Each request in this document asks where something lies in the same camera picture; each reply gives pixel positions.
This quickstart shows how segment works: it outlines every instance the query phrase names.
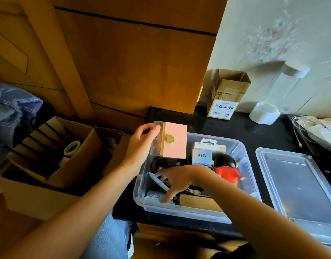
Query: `shoe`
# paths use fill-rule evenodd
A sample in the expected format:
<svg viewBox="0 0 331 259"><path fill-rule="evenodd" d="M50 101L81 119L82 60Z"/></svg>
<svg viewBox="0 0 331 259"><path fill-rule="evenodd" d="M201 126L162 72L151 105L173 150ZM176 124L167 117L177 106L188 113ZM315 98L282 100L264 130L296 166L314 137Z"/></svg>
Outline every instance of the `shoe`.
<svg viewBox="0 0 331 259"><path fill-rule="evenodd" d="M130 259L134 253L133 235L130 233L127 244L127 257Z"/></svg>

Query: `blue box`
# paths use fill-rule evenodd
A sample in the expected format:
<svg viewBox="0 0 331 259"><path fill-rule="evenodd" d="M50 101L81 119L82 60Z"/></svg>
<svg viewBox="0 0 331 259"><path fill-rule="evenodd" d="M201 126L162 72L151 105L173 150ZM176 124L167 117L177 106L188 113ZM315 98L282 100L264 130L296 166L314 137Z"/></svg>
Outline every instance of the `blue box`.
<svg viewBox="0 0 331 259"><path fill-rule="evenodd" d="M212 165L211 150L193 149L192 150L192 164L201 164L205 166Z"/></svg>

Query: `cartoon character figurine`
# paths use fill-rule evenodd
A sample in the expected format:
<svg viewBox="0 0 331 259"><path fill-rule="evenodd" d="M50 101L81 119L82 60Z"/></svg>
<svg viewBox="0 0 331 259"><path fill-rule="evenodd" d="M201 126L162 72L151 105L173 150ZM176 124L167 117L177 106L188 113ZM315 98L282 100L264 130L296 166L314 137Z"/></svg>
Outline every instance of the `cartoon character figurine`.
<svg viewBox="0 0 331 259"><path fill-rule="evenodd" d="M212 160L212 165L216 174L235 186L238 184L237 179L245 179L236 169L239 164L228 154L216 154Z"/></svg>

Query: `red shirt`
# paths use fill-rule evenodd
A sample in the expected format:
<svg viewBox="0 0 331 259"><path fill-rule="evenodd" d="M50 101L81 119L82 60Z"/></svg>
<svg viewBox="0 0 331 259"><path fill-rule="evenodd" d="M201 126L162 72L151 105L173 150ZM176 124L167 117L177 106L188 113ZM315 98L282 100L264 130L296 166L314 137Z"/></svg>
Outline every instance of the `red shirt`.
<svg viewBox="0 0 331 259"><path fill-rule="evenodd" d="M229 183L238 184L237 179L241 177L237 169L228 166L215 167L215 172Z"/></svg>

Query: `wooden floor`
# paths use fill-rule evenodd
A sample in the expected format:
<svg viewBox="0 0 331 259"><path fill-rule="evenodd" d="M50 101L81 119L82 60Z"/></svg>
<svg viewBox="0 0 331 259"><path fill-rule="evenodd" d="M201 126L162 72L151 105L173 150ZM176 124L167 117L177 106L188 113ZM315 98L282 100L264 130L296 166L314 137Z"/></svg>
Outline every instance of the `wooden floor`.
<svg viewBox="0 0 331 259"><path fill-rule="evenodd" d="M0 194L0 254L10 249L41 223L42 221L38 219L9 211L3 195ZM209 259L217 252L214 249L198 247L198 242L189 241L199 240L203 244L210 245L214 241L210 235L145 224L140 224L139 229L133 239L133 259Z"/></svg>

